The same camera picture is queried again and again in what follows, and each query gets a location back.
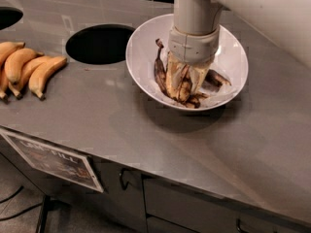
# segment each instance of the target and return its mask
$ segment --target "gray countertop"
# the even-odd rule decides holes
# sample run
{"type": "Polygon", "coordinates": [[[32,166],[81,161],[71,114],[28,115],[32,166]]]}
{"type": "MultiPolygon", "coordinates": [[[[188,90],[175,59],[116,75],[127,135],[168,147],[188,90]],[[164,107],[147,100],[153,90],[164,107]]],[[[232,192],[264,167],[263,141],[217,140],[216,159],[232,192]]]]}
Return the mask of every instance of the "gray countertop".
{"type": "MultiPolygon", "coordinates": [[[[134,28],[172,13],[142,0],[0,0],[23,11],[0,41],[24,41],[46,55],[86,27],[134,28]]],[[[224,11],[221,24],[248,55],[249,77],[231,102],[203,113],[149,98],[125,61],[69,64],[49,82],[47,99],[29,90],[0,103],[0,125],[150,174],[185,183],[311,225],[311,70],[224,11]]]]}

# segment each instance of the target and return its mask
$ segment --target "black circle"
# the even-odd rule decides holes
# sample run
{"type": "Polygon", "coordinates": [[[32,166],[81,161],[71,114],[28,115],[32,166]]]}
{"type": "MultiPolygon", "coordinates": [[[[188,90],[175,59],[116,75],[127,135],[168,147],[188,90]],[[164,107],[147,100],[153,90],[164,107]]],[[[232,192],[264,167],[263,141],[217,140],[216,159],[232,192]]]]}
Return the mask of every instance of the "black circle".
{"type": "Polygon", "coordinates": [[[22,11],[11,7],[0,7],[0,30],[17,23],[23,16],[22,11]]]}
{"type": "Polygon", "coordinates": [[[67,53],[77,61],[102,65],[125,60],[131,27],[104,24],[86,28],[73,35],[66,44],[67,53]]]}

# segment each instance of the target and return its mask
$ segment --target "floor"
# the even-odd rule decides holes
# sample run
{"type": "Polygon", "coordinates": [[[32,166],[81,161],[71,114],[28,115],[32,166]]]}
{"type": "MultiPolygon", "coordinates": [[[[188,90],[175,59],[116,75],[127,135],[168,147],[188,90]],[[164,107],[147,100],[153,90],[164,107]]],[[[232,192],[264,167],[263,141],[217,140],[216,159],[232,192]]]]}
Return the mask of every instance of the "floor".
{"type": "MultiPolygon", "coordinates": [[[[14,198],[0,203],[0,218],[14,215],[30,206],[41,203],[43,194],[23,177],[7,160],[0,155],[0,201],[15,193],[20,185],[24,189],[14,198]]],[[[41,207],[21,216],[1,221],[0,233],[35,233],[41,207]]],[[[87,204],[69,206],[54,202],[48,213],[46,233],[134,233],[128,228],[98,216],[87,204]]]]}

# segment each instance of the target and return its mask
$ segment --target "drawer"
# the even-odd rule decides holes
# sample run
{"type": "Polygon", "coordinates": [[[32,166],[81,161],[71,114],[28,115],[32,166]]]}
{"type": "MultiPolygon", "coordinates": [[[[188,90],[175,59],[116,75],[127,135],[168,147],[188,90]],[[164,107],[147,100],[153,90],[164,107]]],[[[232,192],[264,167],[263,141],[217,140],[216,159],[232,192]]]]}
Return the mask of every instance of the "drawer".
{"type": "Polygon", "coordinates": [[[273,216],[257,216],[249,207],[222,200],[156,179],[144,180],[146,212],[165,221],[204,233],[294,233],[280,227],[273,216]]]}
{"type": "Polygon", "coordinates": [[[149,233],[195,233],[195,231],[170,223],[160,218],[156,218],[154,216],[147,218],[147,225],[149,233]]]}

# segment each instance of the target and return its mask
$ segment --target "cabinet handle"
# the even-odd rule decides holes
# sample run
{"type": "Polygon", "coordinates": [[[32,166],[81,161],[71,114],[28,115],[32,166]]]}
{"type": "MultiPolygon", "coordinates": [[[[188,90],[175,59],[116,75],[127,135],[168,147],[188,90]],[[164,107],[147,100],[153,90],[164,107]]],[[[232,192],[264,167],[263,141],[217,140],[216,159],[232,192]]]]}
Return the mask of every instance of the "cabinet handle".
{"type": "Polygon", "coordinates": [[[245,231],[245,230],[241,229],[240,223],[241,223],[241,220],[237,219],[236,220],[236,230],[237,230],[237,232],[239,232],[239,233],[249,233],[248,231],[245,231]]]}
{"type": "Polygon", "coordinates": [[[126,183],[123,182],[123,174],[125,171],[129,171],[129,170],[126,168],[122,168],[120,173],[119,173],[119,181],[120,181],[120,185],[121,185],[122,190],[126,190],[128,184],[129,184],[129,182],[126,182],[126,183]]]}

